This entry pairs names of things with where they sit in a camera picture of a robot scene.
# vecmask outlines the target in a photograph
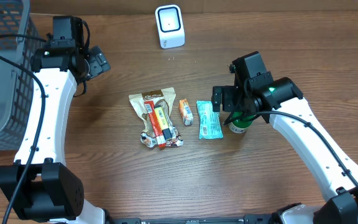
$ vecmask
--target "wooden tabletop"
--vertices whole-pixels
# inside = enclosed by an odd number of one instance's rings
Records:
[[[245,135],[199,140],[197,100],[232,85],[227,65],[258,50],[275,79],[291,78],[331,136],[358,163],[358,11],[184,14],[186,44],[162,50],[154,15],[83,16],[91,45],[112,69],[88,83],[70,108],[65,154],[85,196],[113,217],[180,218],[270,213],[289,203],[324,203],[291,145],[258,119]],[[40,34],[51,16],[33,16]],[[128,95],[174,87],[171,119],[180,148],[150,150]],[[185,127],[177,110],[195,115]],[[221,121],[227,116],[221,114]],[[14,151],[0,151],[0,165]],[[7,200],[0,190],[0,222]],[[9,223],[23,223],[14,212]]]

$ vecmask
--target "plastic basket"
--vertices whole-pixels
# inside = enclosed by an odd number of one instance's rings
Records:
[[[39,36],[29,16],[29,0],[0,0],[0,34]],[[24,38],[0,39],[0,55],[30,69],[30,58],[42,43]],[[33,94],[33,80],[0,60],[0,150],[19,149]]]

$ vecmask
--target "small snack package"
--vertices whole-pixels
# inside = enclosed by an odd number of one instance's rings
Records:
[[[186,99],[179,101],[179,111],[184,124],[186,126],[192,125],[194,117]]]
[[[200,117],[199,139],[223,138],[219,112],[212,111],[210,101],[197,101],[198,116]]]
[[[143,120],[145,129],[140,141],[149,148],[158,146],[182,146],[183,139],[170,120],[175,90],[166,88],[129,95],[129,101],[136,114]]]

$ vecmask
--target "green container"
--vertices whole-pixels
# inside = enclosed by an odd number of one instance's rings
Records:
[[[232,117],[241,116],[241,112],[234,112]],[[245,117],[244,120],[251,119],[252,116]],[[229,128],[232,132],[240,134],[245,133],[248,127],[252,124],[252,121],[242,121],[241,119],[237,119],[229,124]]]

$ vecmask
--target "light blue package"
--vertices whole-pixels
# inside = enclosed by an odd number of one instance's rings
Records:
[[[198,116],[200,117],[200,139],[223,138],[219,112],[212,111],[210,101],[197,101]]]

